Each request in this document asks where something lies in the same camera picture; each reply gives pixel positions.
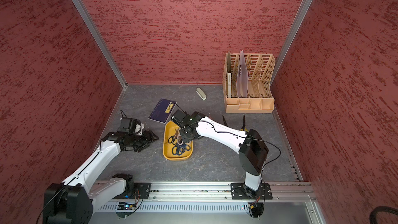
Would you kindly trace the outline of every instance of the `metal frame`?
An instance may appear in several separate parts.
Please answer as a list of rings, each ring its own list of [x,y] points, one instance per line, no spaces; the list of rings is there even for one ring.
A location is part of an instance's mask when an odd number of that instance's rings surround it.
[[[274,81],[276,73],[278,73],[278,70],[281,67],[284,58],[286,57],[287,51],[289,50],[289,48],[293,42],[293,39],[295,38],[297,31],[299,30],[300,25],[306,15],[308,9],[310,8],[311,3],[312,3],[312,0],[302,0],[301,1],[301,4],[300,4],[300,7],[298,8],[296,17],[293,20],[293,23],[292,23],[292,26],[290,27],[289,33],[287,34],[285,42],[282,45],[281,52],[279,53],[279,56],[276,60],[274,71],[273,71],[272,77],[271,77],[271,83]]]
[[[112,71],[115,73],[117,79],[119,80],[122,87],[125,89],[127,87],[127,82],[123,77],[123,74],[120,72],[119,68],[115,60],[112,57],[111,52],[109,51],[108,47],[106,46],[105,41],[103,40],[100,31],[97,29],[97,26],[94,24],[93,19],[91,18],[90,14],[88,13],[86,7],[82,0],[72,0],[73,4],[75,5],[77,11],[80,13],[80,16],[83,18],[83,21],[86,23],[87,28],[91,32],[94,37],[94,40],[97,42],[98,47],[101,49],[102,54],[106,58],[109,63],[109,66],[112,68]]]
[[[92,191],[108,181],[96,181]],[[247,202],[231,197],[234,182],[177,182],[148,181],[152,183],[147,201],[155,202]],[[265,202],[317,202],[311,182],[266,182],[270,184],[272,200]]]
[[[120,92],[119,98],[117,99],[117,102],[116,102],[115,106],[113,107],[113,110],[112,110],[112,112],[111,112],[111,115],[109,116],[108,121],[106,122],[106,125],[105,125],[105,127],[103,128],[103,130],[102,130],[101,136],[99,137],[98,142],[97,142],[97,145],[95,146],[93,152],[95,152],[96,149],[98,148],[98,146],[100,145],[101,139],[102,139],[108,132],[110,132],[112,122],[113,122],[113,120],[115,119],[115,116],[116,116],[116,114],[117,114],[118,111],[119,111],[120,104],[121,104],[121,102],[122,102],[122,100],[123,100],[123,97],[124,97],[126,91],[127,91],[127,88],[122,88],[122,92]]]
[[[96,181],[92,191],[108,181]],[[231,197],[231,183],[234,182],[176,182],[152,181],[149,198],[143,200],[138,212],[201,212],[201,213],[248,213],[248,203],[253,200],[234,200]],[[311,182],[267,182],[273,199],[265,202],[304,202],[312,224],[325,224]],[[121,199],[112,199],[97,212],[129,212],[117,210]]]
[[[272,115],[274,116],[275,122],[277,124],[277,127],[279,129],[279,133],[281,134],[282,138],[282,143],[284,144],[285,150],[287,151],[287,154],[289,156],[289,162],[291,164],[291,167],[293,170],[296,172],[297,179],[299,181],[303,181],[303,177],[301,176],[301,172],[299,169],[299,166],[297,165],[295,155],[293,154],[292,148],[290,146],[289,140],[287,139],[285,129],[283,128],[281,119],[279,117],[278,111],[276,110],[276,106],[274,106],[274,110],[272,112]]]

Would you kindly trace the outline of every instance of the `purple notebook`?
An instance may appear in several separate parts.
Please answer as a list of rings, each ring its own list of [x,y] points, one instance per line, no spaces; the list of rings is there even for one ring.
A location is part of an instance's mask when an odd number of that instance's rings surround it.
[[[160,99],[155,109],[149,115],[149,119],[165,124],[176,103],[176,101]]]

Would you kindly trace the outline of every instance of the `red wall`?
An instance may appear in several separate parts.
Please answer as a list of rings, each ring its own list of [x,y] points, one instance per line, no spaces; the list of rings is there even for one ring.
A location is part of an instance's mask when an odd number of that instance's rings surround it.
[[[302,0],[83,0],[128,83],[221,83],[225,53],[278,55]]]
[[[398,0],[314,0],[272,84],[329,224],[398,208],[397,33]]]
[[[121,92],[71,0],[0,0],[0,222],[88,158]]]

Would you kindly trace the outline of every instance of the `yellow tray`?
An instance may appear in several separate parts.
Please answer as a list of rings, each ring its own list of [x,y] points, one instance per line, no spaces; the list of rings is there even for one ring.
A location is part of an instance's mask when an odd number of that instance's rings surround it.
[[[192,152],[193,152],[193,141],[187,143],[187,144],[189,144],[191,149],[189,151],[185,151],[184,153],[182,153],[181,156],[172,154],[172,148],[174,145],[169,144],[168,140],[169,140],[169,137],[176,134],[176,129],[178,129],[178,126],[173,121],[167,122],[166,126],[164,127],[163,156],[165,158],[167,158],[169,160],[173,160],[173,161],[187,160],[188,158],[191,157]]]

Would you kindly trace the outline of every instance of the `vent grille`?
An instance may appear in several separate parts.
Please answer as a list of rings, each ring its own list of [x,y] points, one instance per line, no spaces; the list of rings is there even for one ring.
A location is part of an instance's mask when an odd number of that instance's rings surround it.
[[[117,202],[108,202],[97,212],[132,212],[117,210]],[[144,202],[137,212],[247,213],[247,202]]]

